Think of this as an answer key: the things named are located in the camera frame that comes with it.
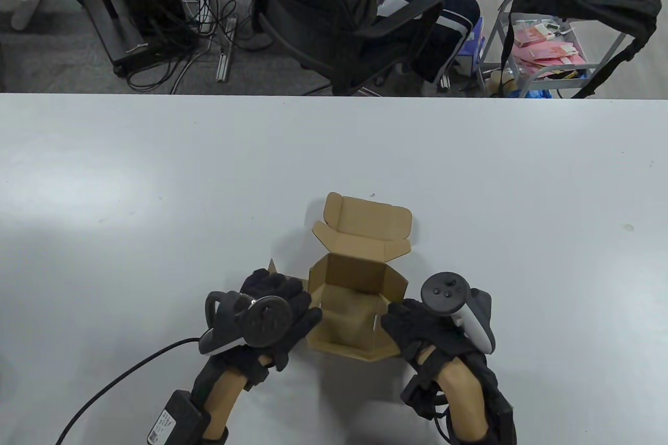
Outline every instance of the striped pants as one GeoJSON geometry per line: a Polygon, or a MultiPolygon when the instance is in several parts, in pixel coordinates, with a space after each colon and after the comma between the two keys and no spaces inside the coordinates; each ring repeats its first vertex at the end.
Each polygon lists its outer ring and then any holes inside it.
{"type": "MultiPolygon", "coordinates": [[[[378,16],[387,17],[413,0],[385,0],[378,6],[378,16]]],[[[436,26],[412,68],[429,82],[434,82],[449,67],[480,18],[475,0],[443,0],[445,6],[436,26]]]]}

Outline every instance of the pink package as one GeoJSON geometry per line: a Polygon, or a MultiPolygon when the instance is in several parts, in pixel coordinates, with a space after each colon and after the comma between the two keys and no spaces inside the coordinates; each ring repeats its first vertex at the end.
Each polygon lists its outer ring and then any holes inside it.
{"type": "Polygon", "coordinates": [[[554,33],[546,28],[545,25],[540,24],[517,31],[515,33],[515,44],[524,47],[534,43],[545,42],[553,38],[554,33]]]}
{"type": "Polygon", "coordinates": [[[563,57],[577,56],[578,51],[572,43],[559,44],[554,42],[550,47],[535,47],[529,48],[529,54],[534,61],[541,61],[542,59],[561,59],[563,57]]]}
{"type": "MultiPolygon", "coordinates": [[[[554,45],[563,45],[563,42],[541,42],[531,47],[518,47],[514,46],[512,48],[513,57],[518,59],[518,64],[527,72],[528,75],[535,75],[542,68],[549,66],[564,66],[565,64],[586,64],[587,61],[582,58],[582,56],[568,56],[563,59],[542,59],[541,61],[535,61],[531,56],[530,49],[532,51],[537,51],[539,49],[549,49],[554,45]]],[[[541,77],[548,76],[551,73],[544,73],[541,77]]]]}

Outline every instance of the label sticker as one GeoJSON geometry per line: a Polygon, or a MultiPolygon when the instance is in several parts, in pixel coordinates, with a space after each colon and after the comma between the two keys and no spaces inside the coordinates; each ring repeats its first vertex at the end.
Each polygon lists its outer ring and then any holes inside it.
{"type": "Polygon", "coordinates": [[[151,433],[148,433],[146,442],[148,445],[164,445],[167,438],[169,438],[169,435],[172,434],[174,426],[176,426],[174,418],[170,416],[169,412],[163,410],[162,414],[160,414],[160,417],[158,417],[158,420],[153,425],[151,433]]]}

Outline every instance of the cardboard box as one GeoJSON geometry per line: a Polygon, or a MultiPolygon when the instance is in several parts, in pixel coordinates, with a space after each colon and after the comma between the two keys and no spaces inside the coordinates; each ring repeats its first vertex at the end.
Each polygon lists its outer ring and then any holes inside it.
{"type": "Polygon", "coordinates": [[[313,234],[329,251],[311,268],[308,292],[323,321],[307,337],[322,352],[374,362],[399,354],[380,326],[390,302],[401,302],[406,279],[386,263],[408,254],[408,209],[329,193],[324,223],[313,234]]]}

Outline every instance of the office chair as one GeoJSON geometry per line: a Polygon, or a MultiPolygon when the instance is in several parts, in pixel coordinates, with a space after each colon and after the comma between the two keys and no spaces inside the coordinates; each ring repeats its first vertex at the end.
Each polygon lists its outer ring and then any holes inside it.
{"type": "Polygon", "coordinates": [[[365,28],[355,25],[344,0],[253,0],[251,15],[256,32],[267,33],[303,68],[329,80],[304,95],[331,87],[335,96],[377,96],[365,85],[395,64],[411,63],[442,8],[442,0],[415,0],[365,28]]]}

